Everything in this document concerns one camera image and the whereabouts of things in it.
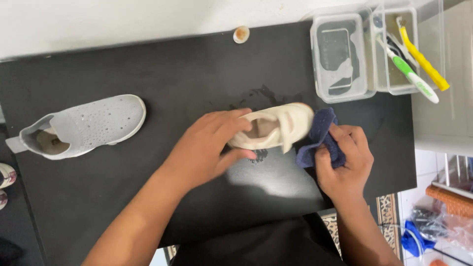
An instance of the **plastic bag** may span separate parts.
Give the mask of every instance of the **plastic bag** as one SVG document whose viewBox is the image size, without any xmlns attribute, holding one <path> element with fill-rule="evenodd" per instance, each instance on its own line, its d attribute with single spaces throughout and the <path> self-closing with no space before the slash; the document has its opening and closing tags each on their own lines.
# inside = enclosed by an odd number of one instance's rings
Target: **plastic bag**
<svg viewBox="0 0 473 266">
<path fill-rule="evenodd" d="M 437 242 L 447 241 L 452 246 L 473 252 L 473 219 L 448 214 L 445 208 L 437 213 L 415 207 L 411 221 L 423 238 Z"/>
</svg>

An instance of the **hand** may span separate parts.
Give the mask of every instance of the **hand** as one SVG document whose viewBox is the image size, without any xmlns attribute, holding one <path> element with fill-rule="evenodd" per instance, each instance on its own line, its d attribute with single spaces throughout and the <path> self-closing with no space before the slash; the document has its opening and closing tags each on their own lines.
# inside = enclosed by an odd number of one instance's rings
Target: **hand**
<svg viewBox="0 0 473 266">
<path fill-rule="evenodd" d="M 256 159 L 254 152 L 244 149 L 220 155 L 237 132 L 251 130 L 251 123 L 240 118 L 248 113 L 249 108 L 205 114 L 187 129 L 157 172 L 178 179 L 190 190 L 221 175 L 240 159 Z"/>
<path fill-rule="evenodd" d="M 335 206 L 363 199 L 363 189 L 374 161 L 363 129 L 351 125 L 338 127 L 332 123 L 329 133 L 347 161 L 344 166 L 333 169 L 329 151 L 319 147 L 315 153 L 315 170 L 320 188 Z"/>
</svg>

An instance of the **plastic container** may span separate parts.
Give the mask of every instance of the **plastic container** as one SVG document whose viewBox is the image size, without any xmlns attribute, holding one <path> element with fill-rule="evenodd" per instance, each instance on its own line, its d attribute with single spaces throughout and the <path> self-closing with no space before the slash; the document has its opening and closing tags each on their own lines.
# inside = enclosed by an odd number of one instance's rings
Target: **plastic container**
<svg viewBox="0 0 473 266">
<path fill-rule="evenodd" d="M 370 1 L 367 5 L 373 8 L 373 25 L 376 38 L 379 35 L 385 45 L 386 32 L 403 43 L 396 24 L 396 17 L 402 16 L 406 22 L 409 40 L 416 46 L 432 66 L 445 77 L 445 45 L 443 0 L 393 0 Z M 418 90 L 396 68 L 387 57 L 381 45 L 375 46 L 375 65 L 378 67 L 375 87 L 380 92 L 393 95 L 416 93 Z M 437 86 L 422 68 L 414 69 L 433 89 Z"/>
<path fill-rule="evenodd" d="M 364 5 L 317 9 L 310 29 L 315 89 L 326 103 L 372 97 L 372 13 Z"/>
</svg>

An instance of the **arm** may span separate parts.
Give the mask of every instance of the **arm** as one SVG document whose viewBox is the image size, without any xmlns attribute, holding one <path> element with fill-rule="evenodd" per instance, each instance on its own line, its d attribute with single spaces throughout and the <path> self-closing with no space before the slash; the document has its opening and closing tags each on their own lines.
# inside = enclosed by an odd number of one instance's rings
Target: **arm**
<svg viewBox="0 0 473 266">
<path fill-rule="evenodd" d="M 402 266 L 378 228 L 363 198 L 373 155 L 360 127 L 332 124 L 330 135 L 345 153 L 344 166 L 333 169 L 324 147 L 315 154 L 319 185 L 337 210 L 343 260 L 350 266 Z"/>
<path fill-rule="evenodd" d="M 197 120 L 182 136 L 161 167 L 108 226 L 82 266 L 147 266 L 164 229 L 184 195 L 222 174 L 249 150 L 225 144 L 239 131 L 251 130 L 242 115 L 250 109 L 214 112 Z"/>
</svg>

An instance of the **navy blue cloth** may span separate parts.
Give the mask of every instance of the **navy blue cloth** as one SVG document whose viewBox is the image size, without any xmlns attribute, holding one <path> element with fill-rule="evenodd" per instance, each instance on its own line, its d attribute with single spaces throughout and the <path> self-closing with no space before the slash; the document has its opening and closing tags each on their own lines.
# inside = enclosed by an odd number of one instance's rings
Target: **navy blue cloth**
<svg viewBox="0 0 473 266">
<path fill-rule="evenodd" d="M 332 167 L 337 168 L 345 164 L 345 154 L 338 147 L 337 142 L 328 133 L 330 125 L 338 124 L 337 116 L 333 112 L 333 108 L 319 110 L 314 115 L 312 127 L 310 128 L 308 137 L 312 144 L 302 146 L 296 157 L 296 164 L 302 168 L 312 167 L 315 165 L 315 151 L 322 143 L 325 144 L 330 152 Z"/>
<path fill-rule="evenodd" d="M 422 253 L 425 253 L 425 250 L 428 248 L 434 248 L 436 243 L 434 241 L 430 241 L 430 240 L 422 238 L 422 236 L 420 235 L 419 231 L 417 231 L 417 228 L 415 227 L 413 222 L 406 221 L 406 224 L 404 225 L 404 227 L 406 229 L 411 230 L 414 233 L 415 237 L 420 243 L 420 247 L 422 248 Z M 414 255 L 414 257 L 419 256 L 419 247 L 417 246 L 417 243 L 414 237 L 412 237 L 412 235 L 408 231 L 404 232 L 403 237 L 401 238 L 401 244 L 403 245 L 404 249 L 409 251 L 412 255 Z"/>
</svg>

